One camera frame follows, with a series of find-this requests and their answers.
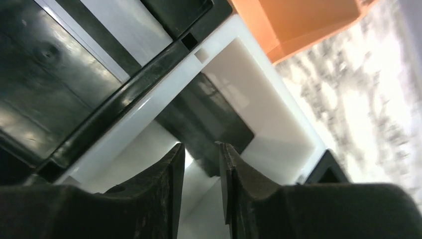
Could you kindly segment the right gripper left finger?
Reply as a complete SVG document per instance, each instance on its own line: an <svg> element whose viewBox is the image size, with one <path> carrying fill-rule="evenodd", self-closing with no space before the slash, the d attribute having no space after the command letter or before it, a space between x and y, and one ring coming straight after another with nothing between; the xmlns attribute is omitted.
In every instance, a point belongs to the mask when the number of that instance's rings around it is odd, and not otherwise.
<svg viewBox="0 0 422 239"><path fill-rule="evenodd" d="M0 189L3 239L175 239L185 147L177 143L158 162L105 193L71 185Z"/></svg>

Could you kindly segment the black VIP card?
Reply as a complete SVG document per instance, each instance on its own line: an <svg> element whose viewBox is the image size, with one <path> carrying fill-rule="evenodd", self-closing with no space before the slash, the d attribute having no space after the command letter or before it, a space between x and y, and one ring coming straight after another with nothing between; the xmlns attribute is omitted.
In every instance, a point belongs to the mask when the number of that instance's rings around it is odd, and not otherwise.
<svg viewBox="0 0 422 239"><path fill-rule="evenodd" d="M242 153L255 134L205 74L196 75L155 119L208 177L219 176L217 143Z"/></svg>

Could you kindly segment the white VIP card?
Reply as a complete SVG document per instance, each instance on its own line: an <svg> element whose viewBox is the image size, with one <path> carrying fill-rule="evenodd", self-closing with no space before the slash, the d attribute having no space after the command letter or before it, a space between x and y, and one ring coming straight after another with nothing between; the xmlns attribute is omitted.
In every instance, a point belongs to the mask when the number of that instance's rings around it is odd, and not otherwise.
<svg viewBox="0 0 422 239"><path fill-rule="evenodd" d="M140 0L37 0L36 4L122 83L173 41Z"/></svg>

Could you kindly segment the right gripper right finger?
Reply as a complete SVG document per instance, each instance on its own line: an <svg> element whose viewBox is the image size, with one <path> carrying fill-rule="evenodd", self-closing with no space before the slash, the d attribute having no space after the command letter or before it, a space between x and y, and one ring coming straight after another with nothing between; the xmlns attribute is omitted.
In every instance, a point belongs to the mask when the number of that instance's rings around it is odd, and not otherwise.
<svg viewBox="0 0 422 239"><path fill-rule="evenodd" d="M419 239L422 216L394 184L279 185L220 143L224 220L232 239Z"/></svg>

